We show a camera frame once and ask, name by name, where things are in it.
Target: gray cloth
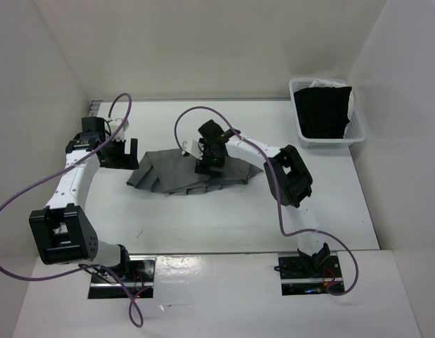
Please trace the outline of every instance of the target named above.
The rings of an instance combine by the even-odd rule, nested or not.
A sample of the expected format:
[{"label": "gray cloth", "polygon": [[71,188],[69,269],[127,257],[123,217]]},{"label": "gray cloth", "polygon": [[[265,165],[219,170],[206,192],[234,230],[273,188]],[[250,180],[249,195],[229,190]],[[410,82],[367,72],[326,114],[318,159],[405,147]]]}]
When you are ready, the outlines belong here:
[{"label": "gray cloth", "polygon": [[203,194],[236,184],[247,184],[262,170],[238,158],[226,158],[221,177],[194,172],[196,159],[184,157],[178,149],[144,154],[127,185],[164,194]]}]

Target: white panel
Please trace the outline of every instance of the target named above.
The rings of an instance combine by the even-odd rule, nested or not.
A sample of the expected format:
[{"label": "white panel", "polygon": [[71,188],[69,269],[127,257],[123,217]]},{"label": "white panel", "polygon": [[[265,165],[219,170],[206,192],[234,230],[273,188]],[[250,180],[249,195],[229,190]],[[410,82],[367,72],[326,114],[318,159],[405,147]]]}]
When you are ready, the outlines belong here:
[{"label": "white panel", "polygon": [[90,99],[288,97],[345,78],[384,0],[35,0]]},{"label": "white panel", "polygon": [[[146,151],[175,149],[173,126],[192,106],[210,106],[224,114],[248,137],[273,146],[298,147],[290,101],[157,101],[134,102],[126,137],[139,140],[138,156]],[[102,103],[99,115],[108,114]],[[127,103],[115,106],[121,118]],[[208,111],[192,111],[178,126],[180,142],[198,139],[197,129]],[[349,149],[298,147],[313,176],[313,206],[320,229],[338,236],[352,249],[378,249]],[[132,253],[222,253],[295,251],[296,238],[279,231],[277,208],[265,173],[240,185],[205,195],[163,196],[125,185],[130,170],[99,168],[86,203],[89,220],[99,239],[124,244]],[[285,230],[297,230],[284,211]],[[339,244],[328,241],[331,249]]]},{"label": "white panel", "polygon": [[[360,279],[341,297],[282,296],[276,254],[160,256],[153,298],[138,300],[141,329],[128,318],[127,299],[87,299],[86,273],[32,283],[14,338],[419,338],[391,252],[355,255]],[[349,284],[352,260],[347,253],[339,256]],[[67,269],[38,260],[34,276]]]},{"label": "white panel", "polygon": [[[63,167],[87,102],[30,0],[0,1],[0,204]],[[27,194],[0,215],[0,263],[31,275],[36,250],[28,225],[55,182]],[[0,273],[0,337],[10,337],[26,282]]]},{"label": "white panel", "polygon": [[370,130],[353,157],[379,241],[435,337],[435,1],[387,2],[349,80]]}]

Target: laundry basket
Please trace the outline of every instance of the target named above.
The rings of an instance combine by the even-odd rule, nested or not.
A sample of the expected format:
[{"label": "laundry basket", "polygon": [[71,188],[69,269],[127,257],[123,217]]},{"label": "laundry basket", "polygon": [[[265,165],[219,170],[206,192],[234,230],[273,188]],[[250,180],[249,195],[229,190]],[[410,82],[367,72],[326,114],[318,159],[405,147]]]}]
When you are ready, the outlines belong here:
[{"label": "laundry basket", "polygon": [[[324,77],[319,77],[321,80],[329,80],[334,82],[340,82],[347,85],[347,82],[340,79],[329,79]],[[292,79],[289,82],[289,93],[291,95],[291,102],[293,104],[293,112],[296,118],[297,133],[299,135],[299,143],[304,149],[309,148],[335,148],[339,146],[350,146],[352,143],[362,142],[366,138],[365,128],[361,120],[361,112],[357,107],[356,102],[353,103],[353,115],[351,121],[346,127],[344,136],[342,139],[308,139],[303,136],[301,126],[299,124],[299,116],[297,114],[296,102],[294,100],[294,93],[305,88],[309,88],[311,83],[316,80],[314,77],[302,77],[297,79]]]}]

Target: white wall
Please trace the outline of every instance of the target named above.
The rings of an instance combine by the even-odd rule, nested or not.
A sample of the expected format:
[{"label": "white wall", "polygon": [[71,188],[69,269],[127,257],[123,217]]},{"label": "white wall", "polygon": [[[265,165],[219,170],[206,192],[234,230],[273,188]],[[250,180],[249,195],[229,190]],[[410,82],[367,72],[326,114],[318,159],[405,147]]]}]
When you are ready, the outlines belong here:
[{"label": "white wall", "polygon": [[89,99],[289,97],[345,78],[384,0],[34,0]]},{"label": "white wall", "polygon": [[[0,203],[62,168],[64,146],[88,103],[31,0],[0,0]],[[37,255],[28,225],[53,184],[0,215],[0,263],[31,275]],[[0,273],[0,338],[11,337],[27,283]]]},{"label": "white wall", "polygon": [[372,221],[435,337],[435,1],[388,0],[349,80],[370,130],[352,150]]}]

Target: white table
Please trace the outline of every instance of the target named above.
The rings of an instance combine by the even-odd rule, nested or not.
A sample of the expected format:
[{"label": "white table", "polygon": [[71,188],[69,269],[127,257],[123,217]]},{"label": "white table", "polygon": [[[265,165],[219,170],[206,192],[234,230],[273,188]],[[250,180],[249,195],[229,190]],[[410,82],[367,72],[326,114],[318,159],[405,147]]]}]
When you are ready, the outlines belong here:
[{"label": "white table", "polygon": [[[390,251],[356,251],[357,287],[345,296],[282,296],[277,255],[159,256],[154,295],[140,299],[144,327],[128,319],[128,299],[88,300],[89,275],[30,283],[14,338],[418,338],[413,311]],[[345,283],[353,263],[339,253]],[[72,266],[46,266],[33,277]]]},{"label": "white table", "polygon": [[[133,103],[126,138],[139,140],[139,160],[146,151],[173,149],[177,116],[192,106],[223,113],[247,136],[274,146],[298,147],[313,176],[313,203],[320,229],[351,249],[378,249],[363,192],[348,148],[300,149],[289,101],[140,101]],[[106,117],[109,103],[99,116]],[[113,117],[123,117],[118,103]],[[220,119],[193,111],[179,124],[179,137],[197,139],[207,120]],[[248,185],[200,196],[163,196],[128,187],[130,170],[99,169],[89,191],[86,213],[99,239],[124,244],[138,254],[245,253],[295,251],[296,240],[279,232],[275,200],[265,173]],[[295,228],[284,213],[287,231]],[[332,240],[330,249],[341,247]]]}]

